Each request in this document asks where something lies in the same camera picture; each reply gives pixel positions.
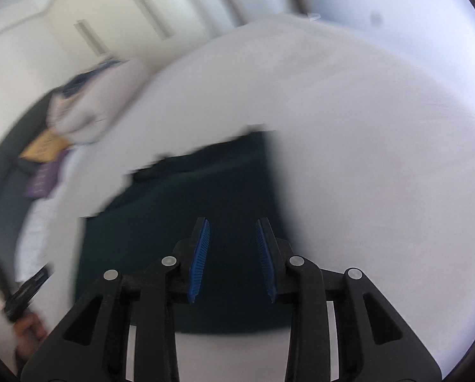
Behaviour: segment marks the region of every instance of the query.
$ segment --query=pillow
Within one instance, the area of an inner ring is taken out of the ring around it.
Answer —
[[[58,182],[58,173],[61,169],[62,162],[70,153],[70,149],[64,149],[58,154],[54,161],[44,163],[40,166],[35,176],[29,181],[25,196],[28,198],[48,198],[51,191]]]
[[[83,85],[73,79],[68,87],[73,90],[60,88],[52,96],[48,126],[74,144],[96,142],[149,78],[145,65],[130,59],[114,62],[88,79],[84,74]]]
[[[51,129],[45,129],[21,153],[20,158],[33,162],[51,162],[71,144]]]

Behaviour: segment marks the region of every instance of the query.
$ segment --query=white duvet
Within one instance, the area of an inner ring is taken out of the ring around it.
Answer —
[[[347,31],[275,16],[160,73],[90,147],[49,223],[55,273],[35,298],[50,326],[72,305],[92,215],[159,154],[275,130],[280,203],[302,255],[361,268],[443,375],[475,339],[475,112],[423,70]],[[288,332],[179,335],[182,380],[280,382]]]

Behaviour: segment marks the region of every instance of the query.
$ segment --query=white pillow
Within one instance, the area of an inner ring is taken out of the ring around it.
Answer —
[[[48,125],[73,144],[96,142],[149,78],[149,71],[136,58],[111,66],[71,98],[55,93]]]

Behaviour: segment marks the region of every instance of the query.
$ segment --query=bed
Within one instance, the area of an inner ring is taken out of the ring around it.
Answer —
[[[362,269],[448,375],[475,340],[475,112],[424,70],[324,22],[278,15],[157,75],[66,180],[34,307],[50,327],[72,305],[81,217],[127,174],[250,124],[274,131],[293,240],[321,268]],[[178,334],[181,380],[280,381],[287,330]]]

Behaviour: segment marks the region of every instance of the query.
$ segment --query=dark pillow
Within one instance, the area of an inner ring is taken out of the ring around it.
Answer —
[[[27,159],[17,158],[16,167],[19,168],[23,173],[26,173],[30,176],[35,175],[41,166],[38,162],[28,161]]]

